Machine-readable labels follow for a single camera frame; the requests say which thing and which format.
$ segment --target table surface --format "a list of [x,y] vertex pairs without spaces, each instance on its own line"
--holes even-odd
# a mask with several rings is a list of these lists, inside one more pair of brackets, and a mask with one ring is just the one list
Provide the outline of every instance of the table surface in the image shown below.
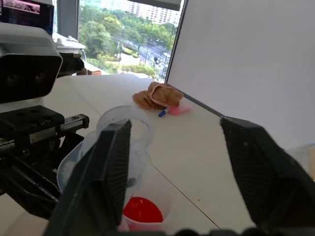
[[[62,77],[44,105],[64,116],[88,115],[90,127],[79,131],[86,135],[107,110],[134,105],[131,96],[146,90],[151,81],[133,75]],[[199,210],[195,217],[190,214],[192,228],[207,233],[209,227],[215,228],[209,219],[222,229],[239,232],[253,226],[233,176],[220,118],[186,98],[181,103],[191,104],[193,111],[163,118],[146,112],[155,127],[148,148],[152,164]],[[198,221],[205,222],[204,218],[209,222],[202,226]]]

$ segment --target marker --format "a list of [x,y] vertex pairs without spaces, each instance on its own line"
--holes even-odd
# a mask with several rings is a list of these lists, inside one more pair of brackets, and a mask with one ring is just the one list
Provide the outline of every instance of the marker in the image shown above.
[[166,115],[169,111],[169,108],[164,109],[163,111],[161,111],[161,113],[158,115],[158,117],[163,117],[164,115]]

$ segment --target pink object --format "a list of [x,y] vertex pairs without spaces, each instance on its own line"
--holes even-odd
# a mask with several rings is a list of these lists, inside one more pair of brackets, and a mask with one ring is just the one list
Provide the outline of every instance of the pink object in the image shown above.
[[168,113],[171,114],[172,116],[177,116],[183,112],[188,112],[192,110],[192,105],[185,104],[183,106],[175,107],[175,108],[170,108]]

